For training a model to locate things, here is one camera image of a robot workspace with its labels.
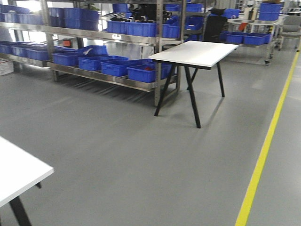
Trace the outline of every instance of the chair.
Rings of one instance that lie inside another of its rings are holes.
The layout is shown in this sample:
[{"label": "chair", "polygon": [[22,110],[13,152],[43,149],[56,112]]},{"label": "chair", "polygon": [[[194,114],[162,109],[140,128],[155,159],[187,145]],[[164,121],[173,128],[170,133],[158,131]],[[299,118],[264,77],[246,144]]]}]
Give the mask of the chair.
[{"label": "chair", "polygon": [[301,16],[287,16],[284,19],[283,26],[280,32],[281,42],[279,45],[279,51],[282,48],[282,44],[285,37],[298,38],[299,44],[295,48],[300,51],[301,46]]}]

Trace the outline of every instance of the red item in bin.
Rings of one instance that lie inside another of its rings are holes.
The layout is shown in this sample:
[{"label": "red item in bin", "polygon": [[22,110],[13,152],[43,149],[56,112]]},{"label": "red item in bin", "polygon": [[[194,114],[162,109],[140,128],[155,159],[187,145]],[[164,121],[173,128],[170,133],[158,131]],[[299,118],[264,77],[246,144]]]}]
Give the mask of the red item in bin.
[{"label": "red item in bin", "polygon": [[148,66],[147,66],[147,67],[145,68],[145,70],[146,70],[146,71],[153,71],[154,69],[152,69],[151,67],[148,67]]}]

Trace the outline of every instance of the blue container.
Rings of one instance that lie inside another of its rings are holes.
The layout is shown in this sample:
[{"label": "blue container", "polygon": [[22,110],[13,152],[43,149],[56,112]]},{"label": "blue container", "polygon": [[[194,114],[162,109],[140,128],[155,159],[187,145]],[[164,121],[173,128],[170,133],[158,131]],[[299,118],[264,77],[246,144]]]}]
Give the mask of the blue container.
[{"label": "blue container", "polygon": [[142,60],[128,60],[128,61],[109,61],[102,62],[102,73],[113,76],[125,76],[127,75],[127,67],[142,65],[146,62],[150,62],[150,59]]},{"label": "blue container", "polygon": [[239,17],[240,10],[239,9],[234,9],[234,8],[227,8],[225,9],[224,13],[222,16],[228,18],[228,19],[235,19]]},{"label": "blue container", "polygon": [[5,17],[3,13],[0,13],[0,22],[5,22]]},{"label": "blue container", "polygon": [[125,14],[126,14],[126,18],[130,18],[133,13],[129,12],[129,13],[125,13]]},{"label": "blue container", "polygon": [[4,22],[7,23],[20,23],[20,15],[17,13],[3,13]]},{"label": "blue container", "polygon": [[178,12],[178,11],[180,11],[180,5],[179,4],[165,4],[165,9],[167,11]]},{"label": "blue container", "polygon": [[262,3],[260,4],[259,11],[265,13],[279,13],[282,4]]},{"label": "blue container", "polygon": [[77,66],[79,65],[79,57],[83,57],[78,52],[69,53],[53,53],[53,63],[65,66]]},{"label": "blue container", "polygon": [[88,71],[100,71],[102,69],[101,62],[116,60],[128,60],[124,56],[84,56],[79,58],[79,68]]},{"label": "blue container", "polygon": [[190,16],[186,18],[185,29],[186,30],[198,30],[204,24],[204,19],[198,16]]},{"label": "blue container", "polygon": [[243,32],[230,32],[230,33],[226,34],[226,42],[227,43],[236,43],[236,44],[243,43],[244,34],[245,33],[243,33]]},{"label": "blue container", "polygon": [[229,32],[229,31],[222,31],[220,33],[220,40],[221,41],[226,41],[226,35],[229,34],[229,33],[231,33],[231,32]]},{"label": "blue container", "polygon": [[247,45],[263,45],[265,40],[265,35],[250,33],[244,35],[244,44]]},{"label": "blue container", "polygon": [[99,55],[108,55],[106,46],[86,46],[77,50],[80,54],[87,55],[90,57]]},{"label": "blue container", "polygon": [[108,23],[107,32],[119,33],[119,34],[127,33],[127,23],[128,22],[108,20],[107,23]]},{"label": "blue container", "polygon": [[22,42],[0,42],[0,53],[12,54],[12,46],[24,45]]},{"label": "blue container", "polygon": [[15,11],[18,14],[29,14],[30,13],[30,10],[28,8],[0,4],[0,13],[8,13],[11,10]]},{"label": "blue container", "polygon": [[259,12],[259,20],[266,20],[266,21],[278,20],[279,14],[280,14],[279,12],[277,13]]},{"label": "blue container", "polygon": [[203,4],[190,3],[186,5],[187,12],[202,12]]},{"label": "blue container", "polygon": [[113,4],[113,12],[114,13],[127,13],[128,6],[126,3]]},{"label": "blue container", "polygon": [[75,20],[65,18],[65,27],[67,28],[98,31],[98,24],[98,21],[95,22],[88,20]]},{"label": "blue container", "polygon": [[64,16],[73,20],[99,21],[97,11],[92,11],[83,8],[64,8]]},{"label": "blue container", "polygon": [[49,16],[64,18],[64,9],[63,8],[48,8],[48,9],[49,9]]},{"label": "blue container", "polygon": [[34,45],[17,45],[11,46],[11,54],[19,57],[27,57],[27,49],[33,48]]},{"label": "blue container", "polygon": [[[155,62],[148,62],[145,63],[145,65],[147,65],[148,67],[152,68],[152,69],[156,69],[156,63]],[[172,65],[169,64],[161,64],[161,79],[165,79],[167,78],[169,71],[171,69]]]},{"label": "blue container", "polygon": [[64,19],[56,16],[50,16],[50,26],[52,27],[64,27]]},{"label": "blue container", "polygon": [[155,37],[157,34],[157,25],[152,23],[127,23],[127,34],[145,37]]}]

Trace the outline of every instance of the black table leg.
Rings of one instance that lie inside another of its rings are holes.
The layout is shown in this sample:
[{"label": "black table leg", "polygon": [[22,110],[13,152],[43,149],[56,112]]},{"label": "black table leg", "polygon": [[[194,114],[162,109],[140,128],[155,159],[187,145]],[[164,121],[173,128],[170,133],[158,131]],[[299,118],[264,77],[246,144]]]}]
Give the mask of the black table leg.
[{"label": "black table leg", "polygon": [[9,202],[20,226],[32,226],[19,196]]},{"label": "black table leg", "polygon": [[195,68],[195,69],[194,69],[194,72],[193,72],[193,75],[192,75],[192,78],[191,78],[191,82],[193,82],[194,78],[195,78],[196,75],[197,75],[197,72],[198,72],[198,68]]},{"label": "black table leg", "polygon": [[198,116],[198,107],[197,107],[196,99],[195,99],[194,92],[193,92],[189,67],[184,67],[184,68],[185,68],[185,74],[186,74],[186,79],[187,79],[187,84],[188,84],[188,90],[190,93],[190,99],[191,99],[191,104],[192,104],[192,108],[193,108],[194,118],[196,120],[197,127],[201,128],[201,123],[199,121],[199,116]]},{"label": "black table leg", "polygon": [[218,78],[220,79],[220,86],[221,86],[222,97],[225,97],[224,85],[222,83],[222,72],[221,72],[220,62],[217,62],[216,65],[217,65]]},{"label": "black table leg", "polygon": [[166,82],[165,82],[163,91],[162,91],[162,93],[161,93],[161,95],[160,95],[160,100],[159,100],[158,106],[157,106],[157,108],[156,108],[155,116],[158,116],[158,114],[159,114],[159,111],[160,111],[160,108],[161,108],[161,105],[162,105],[162,102],[163,102],[163,99],[164,99],[164,95],[165,95],[166,90],[167,90],[167,88],[168,88],[170,79],[171,79],[171,77],[172,77],[173,74],[174,74],[174,69],[175,69],[175,65],[172,65],[172,66],[171,66],[171,69],[170,69],[170,72],[169,72],[169,74],[168,74],[168,77],[167,77],[167,79],[166,79]]}]

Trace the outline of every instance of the metal shelving unit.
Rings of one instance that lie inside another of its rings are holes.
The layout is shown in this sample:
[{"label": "metal shelving unit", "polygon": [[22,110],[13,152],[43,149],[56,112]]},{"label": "metal shelving unit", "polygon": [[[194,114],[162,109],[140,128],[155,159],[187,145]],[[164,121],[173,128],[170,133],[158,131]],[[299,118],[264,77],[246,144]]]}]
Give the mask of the metal shelving unit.
[{"label": "metal shelving unit", "polygon": [[[50,0],[55,2],[70,2],[68,0]],[[103,31],[88,31],[88,30],[80,30],[80,29],[71,29],[71,28],[62,28],[62,27],[51,27],[49,26],[49,16],[48,16],[48,6],[47,0],[40,0],[42,12],[43,12],[43,21],[44,25],[33,25],[33,24],[15,24],[15,23],[5,23],[0,22],[0,27],[6,29],[13,30],[21,30],[21,31],[38,31],[44,32],[47,38],[48,45],[48,53],[49,59],[52,61],[52,52],[54,49],[52,35],[60,34],[67,36],[74,36],[77,38],[89,38],[94,40],[105,40],[111,42],[118,43],[126,43],[133,45],[141,45],[141,46],[153,46],[155,52],[162,51],[162,47],[166,45],[177,45],[183,43],[183,35],[184,35],[184,24],[185,24],[185,13],[186,13],[186,1],[182,0],[79,0],[73,2],[74,6],[78,6],[79,2],[84,3],[131,3],[131,4],[157,4],[157,26],[162,28],[162,18],[163,18],[163,5],[166,3],[178,3],[182,4],[181,12],[178,12],[181,16],[181,27],[180,27],[180,38],[179,39],[171,39],[171,38],[162,38],[162,29],[159,29],[159,34],[157,37],[143,37],[143,36],[133,36],[133,35],[125,35],[125,34],[117,34],[117,33],[109,33]],[[194,3],[203,3],[205,8],[215,2],[215,0],[196,0]],[[198,15],[203,16],[204,13],[189,13],[189,15]],[[64,72],[69,74],[74,74],[81,77],[86,77],[98,81],[104,81],[108,83],[117,84],[120,86],[126,86],[133,89],[144,90],[147,92],[154,91],[154,103],[158,104],[161,94],[161,86],[164,84],[164,80],[160,79],[161,66],[157,64],[156,66],[156,81],[153,83],[144,83],[132,81],[126,78],[114,77],[105,75],[97,72],[89,72],[85,70],[81,70],[76,67],[67,67],[63,65],[56,65],[54,63],[50,63],[47,61],[36,61],[24,57],[17,57],[13,55],[2,55],[1,58],[12,60],[20,63],[32,64],[35,66],[46,67],[49,66],[51,70],[53,70],[53,79],[54,81],[58,81],[59,73]],[[177,70],[178,74],[173,80],[176,83],[176,88],[171,92],[177,93],[179,91],[180,86],[180,70]]]},{"label": "metal shelving unit", "polygon": [[278,28],[282,24],[282,17],[276,21],[262,21],[262,20],[244,20],[244,19],[228,19],[227,21],[233,25],[239,25],[241,23],[248,23],[248,26],[251,26],[250,32],[254,32],[255,28],[258,26],[272,26],[271,30],[271,41],[269,44],[264,45],[246,45],[240,44],[242,47],[251,47],[251,48],[262,48],[266,50],[266,57],[265,57],[265,65],[269,65],[270,60],[273,58],[274,55],[274,48],[277,43],[277,36],[278,36]]}]

